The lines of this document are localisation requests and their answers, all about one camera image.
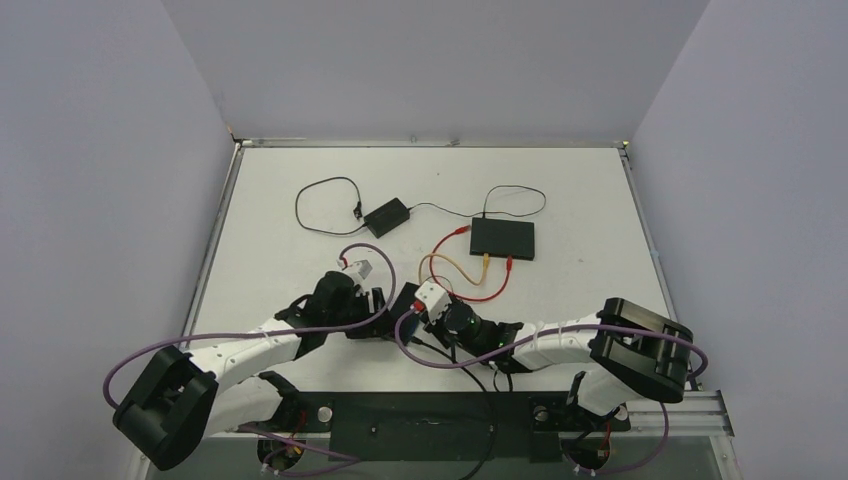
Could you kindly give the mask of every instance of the yellow cable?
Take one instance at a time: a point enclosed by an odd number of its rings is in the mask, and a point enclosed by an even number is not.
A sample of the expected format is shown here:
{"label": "yellow cable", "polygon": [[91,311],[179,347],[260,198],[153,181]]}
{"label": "yellow cable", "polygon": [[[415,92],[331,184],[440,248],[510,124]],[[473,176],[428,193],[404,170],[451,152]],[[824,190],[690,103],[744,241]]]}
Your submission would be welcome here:
{"label": "yellow cable", "polygon": [[462,276],[465,277],[466,280],[468,280],[468,283],[470,283],[471,285],[477,286],[477,287],[479,287],[480,285],[483,284],[483,282],[486,280],[486,272],[489,271],[489,254],[488,253],[483,254],[483,273],[480,274],[480,280],[476,280],[476,281],[474,279],[472,279],[471,276],[469,276],[465,272],[465,270],[458,263],[456,263],[456,261],[454,259],[448,257],[447,255],[442,255],[441,253],[428,253],[427,255],[424,255],[424,258],[422,258],[421,262],[418,264],[418,283],[419,283],[419,285],[424,283],[424,275],[421,274],[421,268],[424,266],[424,262],[426,262],[427,259],[430,258],[430,257],[437,257],[437,258],[441,258],[442,260],[446,260],[448,263],[450,263],[451,265],[456,267],[457,270],[459,270],[459,273],[461,273]]}

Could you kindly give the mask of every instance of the red cable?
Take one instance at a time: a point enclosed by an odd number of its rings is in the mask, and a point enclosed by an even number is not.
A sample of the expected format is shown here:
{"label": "red cable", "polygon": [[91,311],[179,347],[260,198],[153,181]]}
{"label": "red cable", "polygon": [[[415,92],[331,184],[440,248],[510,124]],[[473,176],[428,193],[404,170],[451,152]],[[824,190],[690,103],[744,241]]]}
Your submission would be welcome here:
{"label": "red cable", "polygon": [[[457,228],[453,232],[447,234],[445,236],[445,238],[439,240],[439,243],[437,243],[436,247],[433,248],[433,253],[436,253],[437,251],[439,251],[439,247],[441,247],[442,244],[447,241],[447,239],[449,239],[449,238],[451,238],[455,235],[461,235],[461,234],[463,234],[463,233],[465,233],[469,230],[471,230],[471,225],[466,225],[464,227]],[[497,292],[489,295],[488,297],[484,297],[484,298],[465,297],[465,296],[459,295],[456,292],[451,292],[450,290],[448,290],[447,287],[445,287],[444,285],[439,283],[439,279],[438,279],[438,277],[436,277],[436,272],[433,271],[433,257],[430,257],[430,277],[433,279],[434,282],[436,282],[436,285],[444,288],[445,290],[450,292],[456,298],[459,298],[461,300],[465,300],[466,302],[478,302],[478,303],[479,302],[488,302],[489,300],[492,300],[495,297],[497,297],[498,295],[500,295],[501,292],[503,292],[504,289],[506,289],[507,283],[509,283],[510,272],[512,272],[512,257],[507,257],[507,259],[506,259],[506,275],[504,276],[504,283],[501,285],[501,288],[499,288]]]}

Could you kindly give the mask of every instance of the white arm segment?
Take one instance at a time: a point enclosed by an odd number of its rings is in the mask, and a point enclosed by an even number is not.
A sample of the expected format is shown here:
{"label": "white arm segment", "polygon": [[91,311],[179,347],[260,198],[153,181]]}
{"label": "white arm segment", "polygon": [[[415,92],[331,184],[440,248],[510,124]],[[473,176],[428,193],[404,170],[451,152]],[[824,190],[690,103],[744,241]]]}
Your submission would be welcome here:
{"label": "white arm segment", "polygon": [[[274,318],[259,328],[247,333],[289,330],[292,327]],[[192,349],[191,362],[204,372],[215,374],[220,397],[228,389],[246,378],[264,372],[274,365],[290,362],[297,355],[300,337],[297,335],[278,335],[276,337],[253,338],[219,343],[211,347]]]}
{"label": "white arm segment", "polygon": [[580,389],[577,392],[577,405],[598,416],[604,416],[616,407],[642,398],[615,375],[603,368],[595,368],[586,372]]}
{"label": "white arm segment", "polygon": [[544,337],[536,335],[542,330],[599,323],[597,316],[592,314],[561,323],[526,324],[515,336],[516,340],[526,337],[534,339],[516,348],[513,358],[530,370],[541,370],[557,363],[592,363],[589,358],[589,341],[595,338],[595,330],[578,330]]}
{"label": "white arm segment", "polygon": [[[600,320],[595,314],[569,320],[562,323],[525,325],[516,335],[516,339],[535,336],[548,329],[562,328],[567,325],[598,325]],[[578,330],[535,338],[515,349],[513,358],[530,370],[557,363],[594,363],[589,358],[589,341],[595,338],[596,330]],[[621,380],[603,368],[588,369],[580,390],[577,404],[595,415],[604,416],[624,402],[642,398]]]}
{"label": "white arm segment", "polygon": [[218,394],[203,437],[233,430],[247,422],[268,420],[274,416],[282,400],[277,388],[268,381],[250,377]]}

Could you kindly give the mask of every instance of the screw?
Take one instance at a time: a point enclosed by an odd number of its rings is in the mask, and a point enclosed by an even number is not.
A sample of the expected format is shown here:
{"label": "screw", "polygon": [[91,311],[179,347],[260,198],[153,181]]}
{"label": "screw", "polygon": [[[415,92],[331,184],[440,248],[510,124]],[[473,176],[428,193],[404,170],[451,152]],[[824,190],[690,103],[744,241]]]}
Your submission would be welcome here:
{"label": "screw", "polygon": [[322,423],[327,423],[333,418],[333,409],[330,407],[321,407],[318,409],[318,420]]}
{"label": "screw", "polygon": [[537,422],[547,422],[548,409],[539,405],[538,407],[533,409],[533,418],[535,418]]}

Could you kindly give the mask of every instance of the black bracket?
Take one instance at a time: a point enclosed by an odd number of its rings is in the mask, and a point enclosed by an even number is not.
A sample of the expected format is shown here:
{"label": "black bracket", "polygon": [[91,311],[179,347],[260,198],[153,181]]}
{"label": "black bracket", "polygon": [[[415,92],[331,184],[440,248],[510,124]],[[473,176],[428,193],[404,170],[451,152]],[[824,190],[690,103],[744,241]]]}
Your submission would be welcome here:
{"label": "black bracket", "polygon": [[[688,328],[621,298],[607,299],[598,318],[601,325],[649,330],[692,342]],[[599,331],[589,346],[592,360],[639,395],[664,403],[683,401],[688,348],[668,340],[627,337],[607,331]]]}

